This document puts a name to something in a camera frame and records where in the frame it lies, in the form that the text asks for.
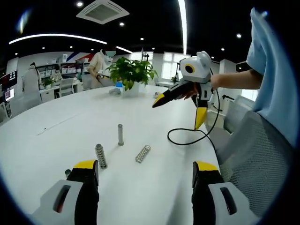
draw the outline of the sleeve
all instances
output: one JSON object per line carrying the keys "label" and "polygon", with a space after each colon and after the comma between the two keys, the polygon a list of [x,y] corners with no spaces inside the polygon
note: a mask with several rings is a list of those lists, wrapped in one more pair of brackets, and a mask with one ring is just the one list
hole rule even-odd
{"label": "sleeve", "polygon": [[38,70],[37,70],[37,76],[38,76],[38,84],[41,85],[42,84],[42,79],[41,79],[41,74],[39,73]]}
{"label": "sleeve", "polygon": [[90,64],[88,66],[88,69],[95,69],[97,64],[98,64],[98,58],[99,58],[99,53],[96,53],[92,60],[90,61]]}
{"label": "sleeve", "polygon": [[252,43],[250,45],[250,49],[248,52],[246,63],[254,70],[259,72],[261,75],[264,75],[264,71],[266,68],[267,57],[266,53],[263,49],[260,35],[257,33],[255,29],[255,23],[252,22]]}

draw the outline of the black ceiling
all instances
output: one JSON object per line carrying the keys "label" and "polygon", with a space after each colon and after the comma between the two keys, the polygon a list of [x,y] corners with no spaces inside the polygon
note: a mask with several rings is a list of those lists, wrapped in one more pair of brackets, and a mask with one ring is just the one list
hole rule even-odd
{"label": "black ceiling", "polygon": [[[181,18],[178,0],[113,0],[130,15],[107,24],[77,18],[76,15],[94,0],[81,0],[82,8],[76,0],[12,1],[10,16],[2,21],[6,24],[2,36],[4,51],[2,60],[7,61],[41,52],[75,51],[90,52],[102,48],[102,44],[68,37],[37,37],[8,45],[8,42],[32,34],[62,33],[79,35],[106,41],[130,51],[140,51],[144,47],[157,53],[164,51],[183,52]],[[251,43],[250,10],[246,1],[201,1],[185,0],[187,13],[187,53],[194,55],[205,50],[215,61],[229,59],[233,62],[245,61]],[[19,34],[15,27],[22,13],[31,8],[30,18]]]}

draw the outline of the ceiling air conditioner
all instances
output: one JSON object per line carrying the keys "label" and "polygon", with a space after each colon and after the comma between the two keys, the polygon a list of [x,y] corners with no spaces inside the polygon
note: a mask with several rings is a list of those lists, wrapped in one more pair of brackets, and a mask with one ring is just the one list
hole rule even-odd
{"label": "ceiling air conditioner", "polygon": [[85,7],[76,17],[105,24],[129,15],[122,7],[109,0],[96,0]]}

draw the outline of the green plant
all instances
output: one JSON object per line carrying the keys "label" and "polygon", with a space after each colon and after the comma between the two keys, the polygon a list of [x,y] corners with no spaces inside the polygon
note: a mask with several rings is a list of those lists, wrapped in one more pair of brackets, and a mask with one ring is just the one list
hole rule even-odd
{"label": "green plant", "polygon": [[178,82],[178,80],[177,80],[177,76],[174,76],[174,77],[172,77],[172,78],[171,78],[171,82],[172,82],[172,83],[176,83],[176,82]]}
{"label": "green plant", "polygon": [[51,85],[54,83],[54,80],[52,78],[46,78],[44,80],[44,86],[46,87],[47,85]]}
{"label": "green plant", "polygon": [[158,75],[148,61],[129,60],[125,57],[119,58],[107,69],[113,82],[122,80],[125,90],[130,90],[135,82],[146,85],[149,78],[153,79],[154,75]]}

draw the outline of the metal cylinder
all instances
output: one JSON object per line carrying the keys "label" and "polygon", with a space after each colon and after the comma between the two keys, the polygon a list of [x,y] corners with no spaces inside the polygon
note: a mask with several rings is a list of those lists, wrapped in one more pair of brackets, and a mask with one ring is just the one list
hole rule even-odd
{"label": "metal cylinder", "polygon": [[119,146],[123,146],[124,145],[124,141],[123,141],[123,125],[122,124],[118,125],[118,134],[119,134],[118,145]]}
{"label": "metal cylinder", "polygon": [[99,166],[101,167],[101,169],[106,169],[107,168],[107,163],[106,163],[106,159],[105,159],[105,155],[104,155],[102,145],[97,144],[96,147],[95,147],[95,151],[96,151],[96,155],[97,155],[97,158],[98,158]]}
{"label": "metal cylinder", "polygon": [[68,176],[70,175],[70,173],[71,173],[71,170],[69,170],[69,169],[67,169],[67,170],[65,171],[66,178],[68,178]]}

